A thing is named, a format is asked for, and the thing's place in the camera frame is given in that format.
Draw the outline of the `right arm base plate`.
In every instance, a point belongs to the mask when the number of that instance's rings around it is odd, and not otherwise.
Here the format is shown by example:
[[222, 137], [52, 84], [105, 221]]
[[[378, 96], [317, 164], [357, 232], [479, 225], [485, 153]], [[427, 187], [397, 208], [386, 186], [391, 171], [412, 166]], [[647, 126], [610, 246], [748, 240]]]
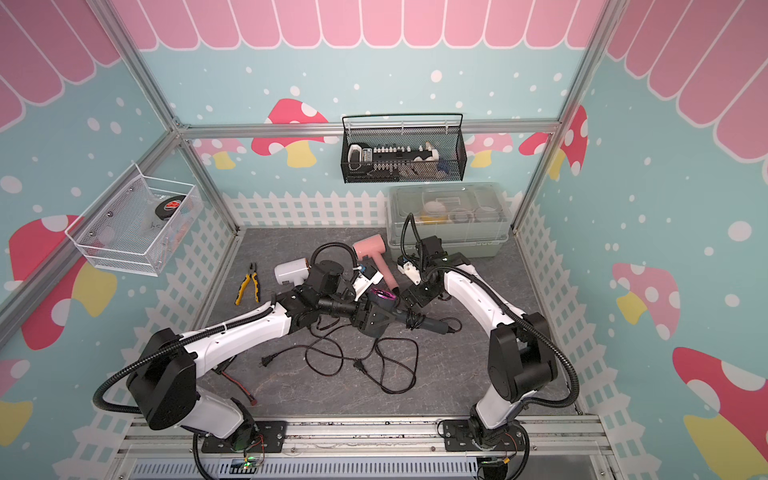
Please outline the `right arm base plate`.
[[448, 452], [493, 451], [522, 452], [526, 448], [525, 434], [517, 422], [496, 428], [485, 427], [478, 419], [439, 420], [437, 434]]

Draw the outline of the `black magenta hair dryer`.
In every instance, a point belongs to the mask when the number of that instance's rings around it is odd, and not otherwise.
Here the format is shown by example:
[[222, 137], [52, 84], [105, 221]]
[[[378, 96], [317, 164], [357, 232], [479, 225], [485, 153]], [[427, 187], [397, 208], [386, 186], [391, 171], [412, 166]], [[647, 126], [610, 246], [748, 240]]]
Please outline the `black magenta hair dryer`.
[[[457, 332], [456, 328], [451, 327], [446, 321], [427, 317], [426, 315], [409, 309], [401, 304], [399, 298], [388, 291], [373, 289], [366, 294], [367, 303], [376, 303], [387, 311], [397, 316], [393, 323], [401, 323], [409, 330], [426, 329], [428, 331], [445, 335]], [[364, 333], [373, 338], [380, 338], [384, 333]]]

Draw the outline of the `black red tape measure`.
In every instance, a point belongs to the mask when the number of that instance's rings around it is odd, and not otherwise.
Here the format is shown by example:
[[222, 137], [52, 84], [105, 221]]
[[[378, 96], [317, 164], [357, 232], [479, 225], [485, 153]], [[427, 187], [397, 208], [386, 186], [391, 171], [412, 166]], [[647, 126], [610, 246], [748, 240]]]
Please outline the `black red tape measure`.
[[161, 200], [155, 207], [155, 216], [163, 222], [168, 221], [180, 208], [185, 199], [185, 195], [176, 195]]

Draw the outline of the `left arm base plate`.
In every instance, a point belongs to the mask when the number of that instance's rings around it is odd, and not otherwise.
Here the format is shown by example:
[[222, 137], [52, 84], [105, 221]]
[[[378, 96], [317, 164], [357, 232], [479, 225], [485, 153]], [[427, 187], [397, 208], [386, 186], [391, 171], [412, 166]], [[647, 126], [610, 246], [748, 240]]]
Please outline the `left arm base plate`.
[[239, 427], [225, 439], [214, 436], [205, 437], [202, 442], [203, 453], [280, 453], [286, 439], [286, 421], [257, 420], [253, 424]]

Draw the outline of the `yellow handled pliers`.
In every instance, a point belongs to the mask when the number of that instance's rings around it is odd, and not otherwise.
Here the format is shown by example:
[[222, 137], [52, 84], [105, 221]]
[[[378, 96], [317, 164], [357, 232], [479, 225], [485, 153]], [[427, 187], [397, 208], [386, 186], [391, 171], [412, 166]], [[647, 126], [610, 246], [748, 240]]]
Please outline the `yellow handled pliers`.
[[249, 264], [248, 272], [244, 280], [241, 282], [240, 286], [238, 287], [237, 296], [235, 299], [235, 304], [239, 306], [244, 298], [244, 295], [246, 293], [247, 288], [252, 285], [253, 286], [253, 297], [256, 302], [260, 301], [260, 285], [259, 285], [259, 278], [258, 278], [258, 271], [257, 271], [257, 263], [251, 262]]

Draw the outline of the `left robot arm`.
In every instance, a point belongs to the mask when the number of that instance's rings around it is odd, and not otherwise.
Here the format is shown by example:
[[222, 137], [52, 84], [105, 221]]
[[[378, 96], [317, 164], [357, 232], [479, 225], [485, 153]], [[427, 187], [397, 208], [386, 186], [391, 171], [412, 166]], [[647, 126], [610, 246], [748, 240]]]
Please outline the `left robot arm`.
[[343, 266], [311, 256], [291, 290], [255, 310], [184, 334], [169, 328], [156, 332], [137, 361], [96, 389], [94, 405], [141, 415], [153, 430], [180, 426], [215, 437], [234, 451], [249, 448], [259, 430], [248, 409], [198, 387], [198, 378], [252, 347], [309, 327], [323, 315], [347, 318], [374, 338], [406, 317], [396, 296], [376, 289], [380, 272], [361, 265], [353, 248], [347, 251], [352, 260], [349, 280], [343, 277]]

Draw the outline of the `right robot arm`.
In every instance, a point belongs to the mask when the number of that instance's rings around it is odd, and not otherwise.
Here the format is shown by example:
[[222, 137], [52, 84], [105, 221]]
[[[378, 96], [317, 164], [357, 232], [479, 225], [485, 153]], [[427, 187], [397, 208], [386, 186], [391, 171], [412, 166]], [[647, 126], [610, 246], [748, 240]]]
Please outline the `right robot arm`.
[[548, 320], [503, 299], [461, 253], [449, 254], [437, 236], [420, 235], [415, 216], [406, 216], [398, 268], [412, 285], [399, 294], [417, 309], [449, 296], [461, 303], [489, 337], [487, 393], [470, 410], [469, 436], [481, 449], [524, 434], [516, 417], [528, 406], [563, 409], [576, 403], [575, 367], [556, 346]]

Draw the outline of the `green clear-lid storage box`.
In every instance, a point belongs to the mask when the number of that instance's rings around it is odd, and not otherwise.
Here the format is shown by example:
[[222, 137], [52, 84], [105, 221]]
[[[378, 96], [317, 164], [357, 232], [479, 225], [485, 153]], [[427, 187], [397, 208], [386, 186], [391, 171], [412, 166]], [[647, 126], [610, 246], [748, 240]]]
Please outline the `green clear-lid storage box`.
[[496, 183], [441, 183], [393, 187], [387, 210], [387, 248], [392, 259], [415, 252], [412, 231], [401, 235], [413, 215], [421, 238], [437, 236], [448, 253], [495, 256], [508, 241], [515, 210]]

